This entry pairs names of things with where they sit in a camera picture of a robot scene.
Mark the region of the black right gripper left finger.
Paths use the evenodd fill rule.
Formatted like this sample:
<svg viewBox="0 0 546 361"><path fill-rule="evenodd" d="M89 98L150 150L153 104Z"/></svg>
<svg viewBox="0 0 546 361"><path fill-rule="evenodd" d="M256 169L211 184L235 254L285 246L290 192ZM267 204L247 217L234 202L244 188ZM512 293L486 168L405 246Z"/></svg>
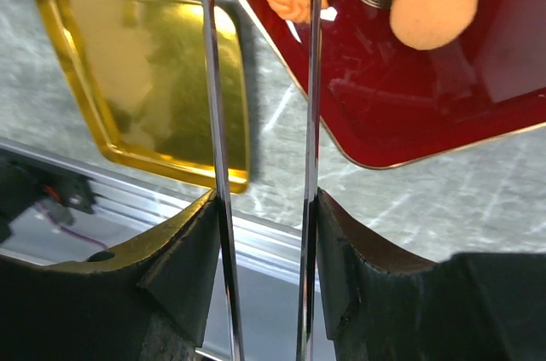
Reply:
<svg viewBox="0 0 546 361"><path fill-rule="evenodd" d="M218 265L214 192L82 262L1 259L4 360L188 360Z"/></svg>

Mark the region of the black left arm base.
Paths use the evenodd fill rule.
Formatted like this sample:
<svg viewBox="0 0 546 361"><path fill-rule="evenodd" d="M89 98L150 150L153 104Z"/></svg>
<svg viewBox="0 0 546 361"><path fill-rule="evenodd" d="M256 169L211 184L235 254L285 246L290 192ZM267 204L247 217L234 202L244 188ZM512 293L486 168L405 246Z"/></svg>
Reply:
<svg viewBox="0 0 546 361"><path fill-rule="evenodd" d="M86 176L14 152L1 152L1 241L12 235L11 224L37 207L54 224L74 223L72 209L92 214L95 197Z"/></svg>

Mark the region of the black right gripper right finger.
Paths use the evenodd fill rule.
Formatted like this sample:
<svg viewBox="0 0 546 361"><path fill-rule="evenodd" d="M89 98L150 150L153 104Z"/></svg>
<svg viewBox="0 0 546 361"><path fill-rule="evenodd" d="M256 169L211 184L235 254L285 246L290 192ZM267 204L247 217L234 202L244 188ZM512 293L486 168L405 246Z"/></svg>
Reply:
<svg viewBox="0 0 546 361"><path fill-rule="evenodd" d="M339 360L542 360L545 257L457 253L435 263L318 195L317 261Z"/></svg>

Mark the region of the silver metal tongs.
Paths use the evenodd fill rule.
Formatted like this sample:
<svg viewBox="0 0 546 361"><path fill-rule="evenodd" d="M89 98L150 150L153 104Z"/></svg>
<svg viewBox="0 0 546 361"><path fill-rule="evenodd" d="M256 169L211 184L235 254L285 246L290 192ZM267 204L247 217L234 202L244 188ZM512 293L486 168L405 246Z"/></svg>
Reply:
<svg viewBox="0 0 546 361"><path fill-rule="evenodd" d="M214 18L215 2L214 0L201 0L201 2L204 21L203 36L206 48L206 76L211 118L218 224L224 270L224 290L228 304L230 350L231 358L233 360L243 360L245 354L235 256L227 148L224 135L224 106L219 72L218 36ZM321 7L322 0L311 0L305 191L299 264L299 309L295 356L297 360L313 359L318 223L318 143L321 93Z"/></svg>

